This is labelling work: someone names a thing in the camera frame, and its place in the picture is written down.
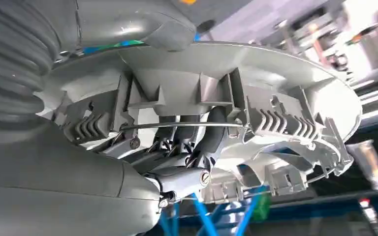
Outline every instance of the gray plastic housing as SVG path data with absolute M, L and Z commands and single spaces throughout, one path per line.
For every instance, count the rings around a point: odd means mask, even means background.
M 34 93 L 60 52 L 126 40 L 179 51 L 194 34 L 165 0 L 0 0 L 0 236 L 130 235 L 157 223 L 157 187 L 72 145 L 36 115 Z

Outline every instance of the blue metal frame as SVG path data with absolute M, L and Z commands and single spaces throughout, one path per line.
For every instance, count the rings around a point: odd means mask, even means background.
M 228 203 L 225 204 L 219 204 L 214 211 L 208 215 L 208 217 L 211 219 L 212 223 L 215 224 L 220 217 L 222 216 L 222 212 L 224 212 L 225 208 L 228 206 Z M 196 234 L 197 236 L 202 236 L 205 235 L 205 226 L 202 226 L 198 233 Z
M 199 212 L 199 217 L 201 218 L 203 225 L 205 227 L 206 232 L 208 233 L 209 236 L 218 236 L 217 230 L 214 227 L 214 224 L 212 223 L 211 218 L 206 215 L 208 212 L 206 210 L 206 207 L 203 203 L 200 203 L 198 201 L 197 196 L 192 193 L 191 195 L 193 197 L 193 204 L 195 205 L 196 209 Z
M 163 228 L 164 234 L 166 236 L 172 236 L 172 231 L 169 228 L 169 224 L 167 223 L 167 216 L 166 213 L 164 213 L 164 211 L 161 212 L 160 220 L 158 222 Z
M 267 189 L 267 186 L 262 185 L 258 189 L 256 189 L 253 193 L 263 192 L 266 189 Z M 252 202 L 248 206 L 248 209 L 247 209 L 246 213 L 244 214 L 243 220 L 237 226 L 238 229 L 235 233 L 236 236 L 243 236 L 244 235 L 244 231 L 246 230 L 247 225 L 249 225 L 249 221 L 250 221 L 250 218 L 253 215 L 254 208 L 257 206 L 260 198 L 261 198 L 261 195 L 256 195 L 256 196 L 252 197 Z
M 179 203 L 173 204 L 172 235 L 179 235 Z

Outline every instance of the factory machinery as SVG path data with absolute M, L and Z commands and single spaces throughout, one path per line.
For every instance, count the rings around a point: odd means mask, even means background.
M 347 170 L 361 105 L 335 72 L 195 31 L 162 0 L 0 0 L 0 235 L 135 234 L 191 193 L 284 195 Z

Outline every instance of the screw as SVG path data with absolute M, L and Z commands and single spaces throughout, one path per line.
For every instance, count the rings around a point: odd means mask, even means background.
M 160 202 L 158 203 L 159 208 L 165 208 L 168 205 L 169 205 L 169 201 L 166 198 L 161 199 Z
M 205 171 L 201 174 L 201 184 L 206 186 L 208 185 L 209 181 L 211 181 L 211 175 L 208 171 Z
M 134 150 L 134 149 L 139 148 L 140 144 L 141 144 L 140 139 L 136 137 L 136 138 L 131 139 L 131 141 L 129 142 L 129 147 L 132 150 Z

